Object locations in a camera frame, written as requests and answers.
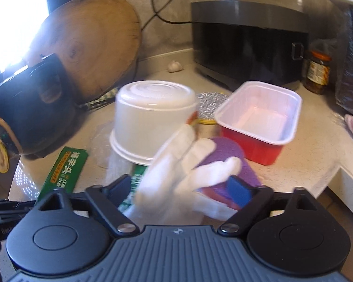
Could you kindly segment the purple round lid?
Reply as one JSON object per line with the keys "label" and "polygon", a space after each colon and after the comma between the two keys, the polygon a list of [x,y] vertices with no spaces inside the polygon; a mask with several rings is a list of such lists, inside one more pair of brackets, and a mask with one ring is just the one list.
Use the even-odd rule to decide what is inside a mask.
{"label": "purple round lid", "polygon": [[252,187],[257,187],[261,182],[236,142],[226,137],[213,137],[212,141],[215,143],[215,150],[198,165],[200,170],[208,173],[209,179],[196,191],[229,208],[239,210],[228,192],[229,177],[235,175]]}

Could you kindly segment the green snack wrapper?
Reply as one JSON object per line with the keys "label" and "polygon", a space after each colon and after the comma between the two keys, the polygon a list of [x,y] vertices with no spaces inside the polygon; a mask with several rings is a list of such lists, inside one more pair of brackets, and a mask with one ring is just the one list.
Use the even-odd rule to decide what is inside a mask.
{"label": "green snack wrapper", "polygon": [[37,202],[54,189],[62,188],[72,193],[87,159],[87,150],[65,146],[44,182]]}

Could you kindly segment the black glossy bag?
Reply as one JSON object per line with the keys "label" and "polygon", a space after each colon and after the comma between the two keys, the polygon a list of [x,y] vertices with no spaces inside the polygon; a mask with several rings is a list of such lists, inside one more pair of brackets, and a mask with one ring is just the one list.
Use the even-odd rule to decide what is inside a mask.
{"label": "black glossy bag", "polygon": [[344,23],[338,34],[335,98],[339,106],[353,114],[353,6],[344,12]]}

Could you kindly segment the navy and gold rice cooker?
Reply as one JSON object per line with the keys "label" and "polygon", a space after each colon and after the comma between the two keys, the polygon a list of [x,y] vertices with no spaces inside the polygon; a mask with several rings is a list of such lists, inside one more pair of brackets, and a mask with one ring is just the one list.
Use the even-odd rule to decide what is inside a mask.
{"label": "navy and gold rice cooker", "polygon": [[0,84],[0,139],[16,155],[54,144],[76,115],[73,89],[56,54]]}

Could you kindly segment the black rectangular appliance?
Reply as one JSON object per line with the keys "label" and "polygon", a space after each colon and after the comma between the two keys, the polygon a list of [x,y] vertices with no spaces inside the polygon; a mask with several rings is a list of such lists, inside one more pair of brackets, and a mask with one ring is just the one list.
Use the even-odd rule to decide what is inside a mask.
{"label": "black rectangular appliance", "polygon": [[191,4],[197,70],[230,91],[249,81],[298,88],[308,47],[302,12],[238,0]]}

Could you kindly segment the round wooden cutting board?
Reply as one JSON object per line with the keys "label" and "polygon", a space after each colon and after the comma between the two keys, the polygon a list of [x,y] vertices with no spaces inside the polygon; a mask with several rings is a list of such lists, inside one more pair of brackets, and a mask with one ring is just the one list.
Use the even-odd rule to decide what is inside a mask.
{"label": "round wooden cutting board", "polygon": [[126,0],[72,0],[45,19],[25,61],[56,54],[83,104],[133,79],[140,44],[140,19]]}

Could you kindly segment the green white woven cloth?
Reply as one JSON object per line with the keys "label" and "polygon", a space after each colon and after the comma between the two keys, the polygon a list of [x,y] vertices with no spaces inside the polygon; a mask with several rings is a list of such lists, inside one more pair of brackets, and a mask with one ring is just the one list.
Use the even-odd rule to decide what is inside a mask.
{"label": "green white woven cloth", "polygon": [[87,110],[96,110],[107,106],[115,101],[116,94],[118,93],[118,89],[111,89],[109,92],[100,96],[100,98],[93,100],[87,103]]}

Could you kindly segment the clear plastic bag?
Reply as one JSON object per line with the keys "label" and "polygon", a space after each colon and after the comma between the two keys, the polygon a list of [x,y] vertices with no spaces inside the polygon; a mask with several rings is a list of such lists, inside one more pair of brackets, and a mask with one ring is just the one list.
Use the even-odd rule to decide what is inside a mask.
{"label": "clear plastic bag", "polygon": [[89,156],[93,159],[93,161],[104,169],[109,168],[111,155],[113,153],[113,148],[111,148],[111,144],[109,138],[111,136],[111,131],[113,130],[113,122],[108,122],[105,124],[101,124],[96,128],[95,133],[90,139],[90,143],[88,146]]}

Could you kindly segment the white plastic bowl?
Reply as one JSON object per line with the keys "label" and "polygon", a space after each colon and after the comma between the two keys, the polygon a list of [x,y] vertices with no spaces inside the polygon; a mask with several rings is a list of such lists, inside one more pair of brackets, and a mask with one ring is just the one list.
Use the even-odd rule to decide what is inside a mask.
{"label": "white plastic bowl", "polygon": [[198,98],[189,87],[161,80],[124,85],[115,99],[109,142],[129,162],[149,165],[183,124],[195,124]]}

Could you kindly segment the white tissue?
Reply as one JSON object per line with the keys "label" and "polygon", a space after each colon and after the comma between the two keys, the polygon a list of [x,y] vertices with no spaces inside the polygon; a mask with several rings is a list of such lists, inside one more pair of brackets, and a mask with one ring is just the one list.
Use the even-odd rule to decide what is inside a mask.
{"label": "white tissue", "polygon": [[211,139],[196,137],[183,124],[159,149],[147,167],[124,215],[136,225],[199,225],[204,217],[225,221],[235,209],[196,190],[209,179],[198,165],[215,150]]}

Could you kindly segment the glass sauce jar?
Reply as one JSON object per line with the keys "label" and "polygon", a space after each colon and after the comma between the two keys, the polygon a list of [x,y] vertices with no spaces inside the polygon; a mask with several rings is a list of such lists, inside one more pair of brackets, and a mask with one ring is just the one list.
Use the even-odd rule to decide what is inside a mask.
{"label": "glass sauce jar", "polygon": [[303,86],[314,94],[322,95],[328,86],[330,78],[330,63],[332,57],[317,50],[309,51],[307,74]]}

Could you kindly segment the silver round foil lid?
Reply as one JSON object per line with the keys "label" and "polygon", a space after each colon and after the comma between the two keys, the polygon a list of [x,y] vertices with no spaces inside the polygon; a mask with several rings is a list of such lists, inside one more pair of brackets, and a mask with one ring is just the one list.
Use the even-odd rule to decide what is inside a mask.
{"label": "silver round foil lid", "polygon": [[198,94],[198,121],[203,125],[214,125],[215,112],[228,96],[220,92],[202,92]]}

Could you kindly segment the garlic bulb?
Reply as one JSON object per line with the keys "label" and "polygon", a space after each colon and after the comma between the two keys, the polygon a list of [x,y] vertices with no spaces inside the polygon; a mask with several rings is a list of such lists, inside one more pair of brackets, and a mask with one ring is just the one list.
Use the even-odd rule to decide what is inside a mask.
{"label": "garlic bulb", "polygon": [[167,68],[169,73],[177,73],[184,70],[184,67],[176,60],[172,60]]}

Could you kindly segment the red foil tray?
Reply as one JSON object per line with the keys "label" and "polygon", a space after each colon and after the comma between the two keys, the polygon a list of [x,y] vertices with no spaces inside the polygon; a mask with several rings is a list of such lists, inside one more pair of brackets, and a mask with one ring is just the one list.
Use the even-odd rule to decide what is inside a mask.
{"label": "red foil tray", "polygon": [[245,82],[215,111],[221,136],[235,141],[244,157],[272,165],[297,132],[302,98],[264,82]]}

